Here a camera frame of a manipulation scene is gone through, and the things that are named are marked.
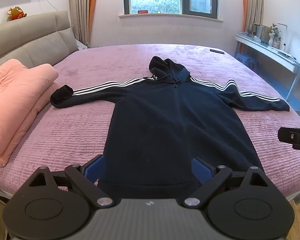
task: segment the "sleeve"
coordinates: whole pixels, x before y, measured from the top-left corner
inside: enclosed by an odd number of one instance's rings
[[[280,98],[264,96],[255,92],[239,92],[234,80],[229,80],[222,87],[218,84],[199,81],[192,78],[194,82],[214,88],[215,94],[228,106],[244,111],[290,111],[289,105]]]
[[[64,85],[57,89],[50,97],[51,104],[56,108],[66,108],[88,103],[95,100],[105,100],[116,103],[128,95],[136,85],[146,79],[130,79],[125,83],[109,81],[97,86],[73,90]]]

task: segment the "black hoodie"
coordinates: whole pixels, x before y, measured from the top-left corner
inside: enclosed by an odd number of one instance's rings
[[[170,59],[153,57],[149,69],[151,78],[75,91],[63,86],[51,96],[57,108],[94,100],[116,103],[98,187],[114,198],[181,199],[200,186],[191,172],[193,157],[234,171],[262,168],[232,108],[289,111],[284,100],[239,92],[233,80],[225,86],[197,80]]]

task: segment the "plush toy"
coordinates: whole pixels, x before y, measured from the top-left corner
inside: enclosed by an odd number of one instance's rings
[[[22,17],[26,17],[27,14],[23,12],[23,10],[19,7],[19,6],[16,6],[15,8],[10,8],[8,11],[7,11],[7,14],[9,14],[9,18],[11,20],[15,20],[15,19],[20,19]]]

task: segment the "window sill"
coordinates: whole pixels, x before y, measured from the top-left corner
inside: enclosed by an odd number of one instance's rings
[[[213,21],[213,22],[219,22],[222,23],[223,20],[220,19],[213,19],[203,16],[196,16],[196,15],[188,15],[188,14],[172,14],[172,13],[140,13],[140,14],[124,14],[119,15],[119,18],[128,18],[128,17],[146,17],[146,16],[169,16],[169,17],[184,17],[184,18],[196,18],[206,21]]]

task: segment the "plastic stool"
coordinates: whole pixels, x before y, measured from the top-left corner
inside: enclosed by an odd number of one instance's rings
[[[257,68],[257,60],[253,57],[239,53],[237,54],[236,59],[253,71]]]

